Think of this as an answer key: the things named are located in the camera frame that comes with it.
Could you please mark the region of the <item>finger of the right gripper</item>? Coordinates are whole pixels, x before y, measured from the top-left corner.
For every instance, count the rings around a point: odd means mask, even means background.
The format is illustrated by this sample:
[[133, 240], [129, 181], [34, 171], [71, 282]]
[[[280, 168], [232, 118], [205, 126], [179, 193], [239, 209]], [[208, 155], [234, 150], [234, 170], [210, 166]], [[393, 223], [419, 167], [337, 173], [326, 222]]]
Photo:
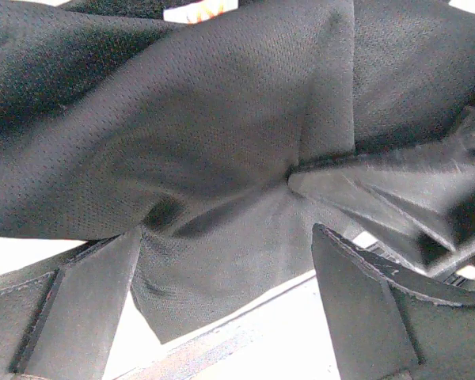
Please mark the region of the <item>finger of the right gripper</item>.
[[314, 162], [288, 184], [397, 253], [475, 253], [475, 145], [438, 142]]

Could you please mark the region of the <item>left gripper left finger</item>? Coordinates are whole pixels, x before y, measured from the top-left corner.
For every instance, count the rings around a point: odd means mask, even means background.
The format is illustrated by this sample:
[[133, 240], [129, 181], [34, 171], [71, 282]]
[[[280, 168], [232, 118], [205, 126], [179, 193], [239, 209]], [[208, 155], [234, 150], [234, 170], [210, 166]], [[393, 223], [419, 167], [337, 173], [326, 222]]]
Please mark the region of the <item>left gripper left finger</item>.
[[139, 257], [139, 228], [0, 275], [0, 379], [100, 379]]

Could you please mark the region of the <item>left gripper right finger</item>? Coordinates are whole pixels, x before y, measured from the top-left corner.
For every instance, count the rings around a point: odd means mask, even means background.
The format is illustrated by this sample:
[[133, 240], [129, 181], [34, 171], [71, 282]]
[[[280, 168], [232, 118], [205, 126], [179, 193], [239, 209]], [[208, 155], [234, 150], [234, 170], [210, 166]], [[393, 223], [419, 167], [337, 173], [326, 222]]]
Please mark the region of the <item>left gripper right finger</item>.
[[313, 227], [313, 262], [342, 379], [475, 379], [475, 292]]

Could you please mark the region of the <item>black t-shirt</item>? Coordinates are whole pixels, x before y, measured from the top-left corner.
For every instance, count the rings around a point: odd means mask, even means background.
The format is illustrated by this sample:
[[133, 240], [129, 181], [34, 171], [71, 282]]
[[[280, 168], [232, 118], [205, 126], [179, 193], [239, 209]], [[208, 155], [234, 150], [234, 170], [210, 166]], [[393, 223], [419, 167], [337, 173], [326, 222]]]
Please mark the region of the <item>black t-shirt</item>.
[[139, 227], [132, 294], [167, 342], [309, 271], [303, 163], [440, 136], [475, 100], [475, 14], [441, 1], [0, 1], [0, 236]]

